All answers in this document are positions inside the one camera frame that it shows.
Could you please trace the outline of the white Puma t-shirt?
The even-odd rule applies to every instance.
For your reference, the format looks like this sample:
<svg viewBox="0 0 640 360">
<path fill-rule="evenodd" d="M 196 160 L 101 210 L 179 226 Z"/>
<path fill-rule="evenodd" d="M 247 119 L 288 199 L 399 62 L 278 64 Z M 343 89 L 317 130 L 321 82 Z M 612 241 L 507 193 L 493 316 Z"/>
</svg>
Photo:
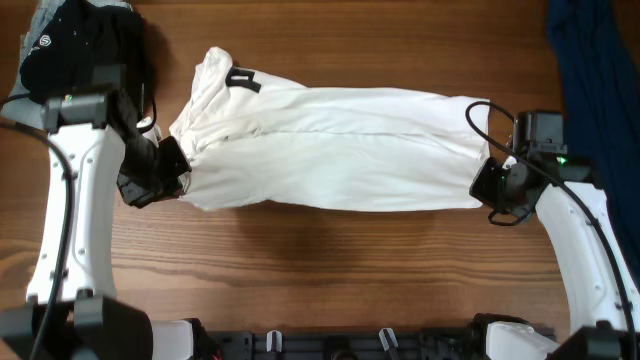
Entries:
<svg viewBox="0 0 640 360">
<path fill-rule="evenodd" d="M 478 98 L 312 88 L 213 47 L 170 132 L 191 166 L 183 198 L 207 211 L 426 211 L 478 206 L 469 190 L 489 155 L 488 117 Z"/>
</svg>

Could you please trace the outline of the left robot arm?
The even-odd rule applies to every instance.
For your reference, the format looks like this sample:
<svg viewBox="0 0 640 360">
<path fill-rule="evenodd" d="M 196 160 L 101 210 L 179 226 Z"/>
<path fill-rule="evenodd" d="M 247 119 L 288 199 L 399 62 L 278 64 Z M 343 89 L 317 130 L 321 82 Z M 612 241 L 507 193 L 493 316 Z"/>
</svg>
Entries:
<svg viewBox="0 0 640 360">
<path fill-rule="evenodd" d="M 115 197 L 136 208 L 173 198 L 190 171 L 175 139 L 138 127 L 143 97 L 122 64 L 46 97 L 41 250 L 25 304 L 1 315 L 2 340 L 22 359 L 195 359 L 206 348 L 197 321 L 154 322 L 115 294 Z"/>
</svg>

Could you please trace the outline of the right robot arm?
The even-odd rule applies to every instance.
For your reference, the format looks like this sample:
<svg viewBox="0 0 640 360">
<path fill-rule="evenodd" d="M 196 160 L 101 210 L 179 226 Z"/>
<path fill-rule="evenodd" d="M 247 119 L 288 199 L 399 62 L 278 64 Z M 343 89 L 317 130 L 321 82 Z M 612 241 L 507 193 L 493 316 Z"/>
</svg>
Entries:
<svg viewBox="0 0 640 360">
<path fill-rule="evenodd" d="M 591 161 L 570 156 L 558 112 L 512 119 L 506 162 L 488 158 L 470 194 L 518 225 L 535 216 L 555 252 L 570 311 L 563 343 L 508 316 L 479 315 L 475 351 L 486 359 L 636 359 L 639 291 L 610 225 L 607 197 Z"/>
</svg>

